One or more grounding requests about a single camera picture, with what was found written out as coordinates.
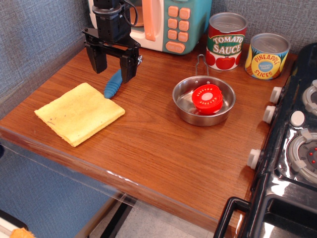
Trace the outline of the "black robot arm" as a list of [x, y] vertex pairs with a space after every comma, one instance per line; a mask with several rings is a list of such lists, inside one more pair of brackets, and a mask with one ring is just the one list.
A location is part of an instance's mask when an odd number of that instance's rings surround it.
[[128, 0], [95, 0], [92, 12], [96, 17], [96, 28], [84, 28], [85, 48], [96, 73], [107, 68], [108, 55], [119, 58], [123, 83], [136, 76], [141, 60], [141, 45], [131, 36], [130, 8], [135, 6]]

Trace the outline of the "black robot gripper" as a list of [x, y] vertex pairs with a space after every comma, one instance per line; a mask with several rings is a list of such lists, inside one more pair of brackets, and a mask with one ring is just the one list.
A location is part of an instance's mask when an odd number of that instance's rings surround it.
[[130, 36], [131, 25], [124, 13], [96, 13], [97, 28], [84, 28], [85, 47], [95, 73], [107, 69], [106, 54], [120, 57], [122, 82], [136, 76], [140, 44]]

